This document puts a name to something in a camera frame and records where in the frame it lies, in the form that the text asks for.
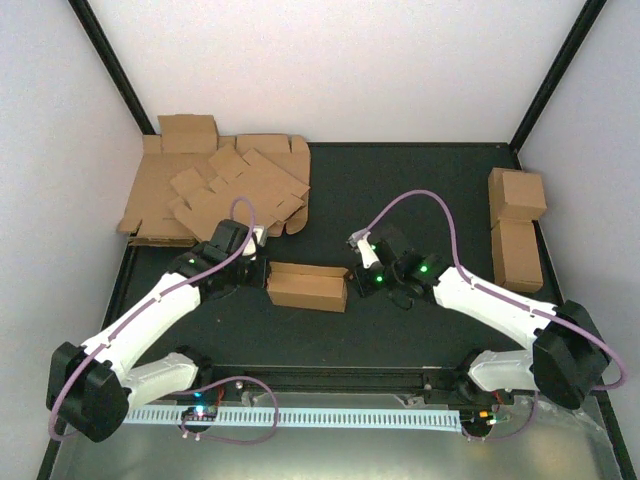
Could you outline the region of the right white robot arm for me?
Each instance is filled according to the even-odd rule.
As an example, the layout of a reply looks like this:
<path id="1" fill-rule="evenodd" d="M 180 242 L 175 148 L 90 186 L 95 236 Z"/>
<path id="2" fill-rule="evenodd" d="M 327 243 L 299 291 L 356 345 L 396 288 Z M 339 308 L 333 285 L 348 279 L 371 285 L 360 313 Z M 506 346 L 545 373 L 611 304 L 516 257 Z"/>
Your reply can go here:
<path id="1" fill-rule="evenodd" d="M 524 297 L 457 268 L 437 254 L 424 255 L 394 230 L 360 230 L 348 243 L 359 255 L 353 280 L 363 297 L 382 289 L 402 292 L 464 314 L 509 337 L 518 349 L 472 353 L 454 379 L 457 396 L 476 403 L 489 392 L 538 392 L 565 409 L 579 409 L 611 363 L 586 308 Z"/>

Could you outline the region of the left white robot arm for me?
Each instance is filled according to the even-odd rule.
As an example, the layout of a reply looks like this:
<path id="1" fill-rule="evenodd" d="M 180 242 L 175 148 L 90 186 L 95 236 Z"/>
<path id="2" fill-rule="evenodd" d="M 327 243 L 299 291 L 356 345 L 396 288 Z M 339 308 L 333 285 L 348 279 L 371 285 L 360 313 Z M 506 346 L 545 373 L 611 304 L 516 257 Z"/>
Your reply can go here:
<path id="1" fill-rule="evenodd" d="M 261 254 L 265 227 L 221 221 L 209 241 L 175 257 L 154 287 L 112 325 L 52 354 L 46 395 L 49 432 L 63 420 L 94 442 L 110 437 L 132 410 L 167 395 L 207 397 L 214 388 L 211 360 L 182 346 L 140 365 L 143 354 L 174 324 L 227 288 L 263 288 L 270 272 Z"/>

